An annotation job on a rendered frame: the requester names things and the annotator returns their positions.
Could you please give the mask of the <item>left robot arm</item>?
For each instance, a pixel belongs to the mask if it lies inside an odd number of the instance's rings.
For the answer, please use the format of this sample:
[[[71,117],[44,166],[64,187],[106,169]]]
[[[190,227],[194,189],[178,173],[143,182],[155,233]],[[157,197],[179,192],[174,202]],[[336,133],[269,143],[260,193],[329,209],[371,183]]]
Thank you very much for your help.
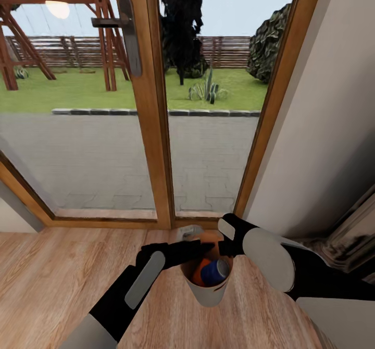
[[[115,349],[163,269],[204,257],[214,242],[189,237],[199,225],[178,229],[175,244],[142,245],[135,266],[129,265],[57,349]]]

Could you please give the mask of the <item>trash can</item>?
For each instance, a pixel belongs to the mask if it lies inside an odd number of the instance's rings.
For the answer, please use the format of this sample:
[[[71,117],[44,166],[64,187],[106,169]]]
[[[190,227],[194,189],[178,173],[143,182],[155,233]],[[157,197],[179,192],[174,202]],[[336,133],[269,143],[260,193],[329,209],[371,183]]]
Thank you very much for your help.
[[[220,285],[214,286],[213,288],[203,288],[200,285],[192,283],[192,276],[194,275],[194,272],[197,270],[198,266],[204,258],[209,258],[210,260],[214,261],[217,259],[226,260],[226,262],[229,264],[231,274],[233,269],[234,256],[220,256],[218,242],[223,241],[223,239],[215,234],[201,233],[189,237],[189,241],[193,241],[196,239],[200,239],[201,243],[214,242],[215,248],[205,253],[204,257],[191,259],[190,261],[180,264],[179,267],[187,283],[189,284],[189,287],[193,291],[197,301],[207,308],[213,308],[218,306],[222,301],[230,275],[225,280],[223,280]]]

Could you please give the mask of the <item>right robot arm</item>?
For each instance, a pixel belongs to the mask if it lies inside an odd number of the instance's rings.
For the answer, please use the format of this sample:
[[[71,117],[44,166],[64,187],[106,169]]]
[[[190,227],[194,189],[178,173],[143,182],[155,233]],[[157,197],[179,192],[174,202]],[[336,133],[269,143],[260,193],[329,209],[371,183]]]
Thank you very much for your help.
[[[302,244],[234,214],[220,218],[220,256],[246,255],[338,349],[375,349],[375,286],[330,267]]]

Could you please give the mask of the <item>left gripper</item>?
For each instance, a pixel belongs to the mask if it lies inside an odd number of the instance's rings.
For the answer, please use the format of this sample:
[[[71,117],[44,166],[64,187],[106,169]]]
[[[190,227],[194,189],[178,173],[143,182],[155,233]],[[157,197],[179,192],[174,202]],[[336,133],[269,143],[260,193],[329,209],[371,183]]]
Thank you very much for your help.
[[[190,261],[191,259],[197,259],[204,257],[205,253],[215,248],[214,242],[201,243],[200,239],[193,241],[181,241],[175,243],[180,251],[180,261],[178,265]]]

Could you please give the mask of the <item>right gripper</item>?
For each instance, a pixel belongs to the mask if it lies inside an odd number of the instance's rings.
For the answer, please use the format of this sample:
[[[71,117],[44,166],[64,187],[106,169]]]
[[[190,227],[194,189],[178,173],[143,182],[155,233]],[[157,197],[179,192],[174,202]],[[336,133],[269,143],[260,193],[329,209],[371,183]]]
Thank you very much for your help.
[[[219,245],[219,253],[220,253],[220,256],[236,256],[236,255],[244,255],[243,252],[241,252],[238,248],[236,247],[231,247],[231,246],[228,246],[225,241],[221,241],[221,242],[218,242],[218,245]]]

